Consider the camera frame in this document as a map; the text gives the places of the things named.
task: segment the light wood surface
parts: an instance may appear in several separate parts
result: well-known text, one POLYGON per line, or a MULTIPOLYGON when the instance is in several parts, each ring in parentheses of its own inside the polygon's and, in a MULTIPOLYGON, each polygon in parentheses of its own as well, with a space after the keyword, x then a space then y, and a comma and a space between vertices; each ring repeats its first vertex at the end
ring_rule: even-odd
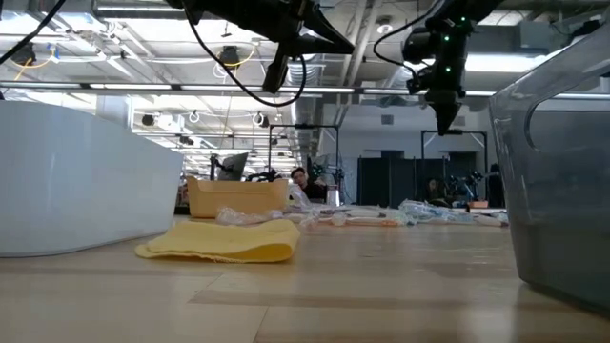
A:
POLYGON ((610 342, 519 281, 507 229, 302 233, 273 265, 140 259, 147 239, 0 259, 0 342, 610 342))

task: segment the clear plastic bin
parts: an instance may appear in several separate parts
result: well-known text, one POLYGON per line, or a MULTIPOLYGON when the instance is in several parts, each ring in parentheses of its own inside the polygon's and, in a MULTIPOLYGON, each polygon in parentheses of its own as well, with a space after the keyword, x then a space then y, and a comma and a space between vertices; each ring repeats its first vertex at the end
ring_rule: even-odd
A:
POLYGON ((490 99, 519 276, 605 314, 610 94, 570 91, 610 72, 609 42, 605 25, 490 99))

